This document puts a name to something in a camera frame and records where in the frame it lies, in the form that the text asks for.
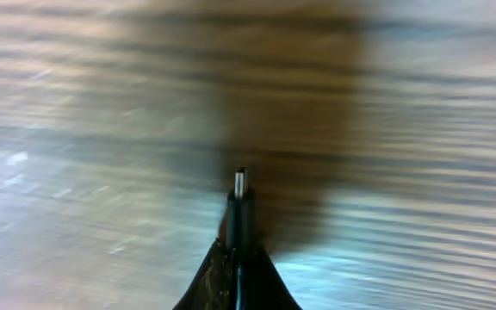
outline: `wood grain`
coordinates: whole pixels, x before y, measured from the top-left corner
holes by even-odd
[[[169,309],[251,169],[304,309],[496,309],[496,2],[0,0],[0,309]]]

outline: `silver pin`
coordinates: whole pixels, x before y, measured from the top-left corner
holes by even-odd
[[[241,199],[246,192],[248,186],[248,174],[246,168],[240,168],[234,174],[234,197]]]

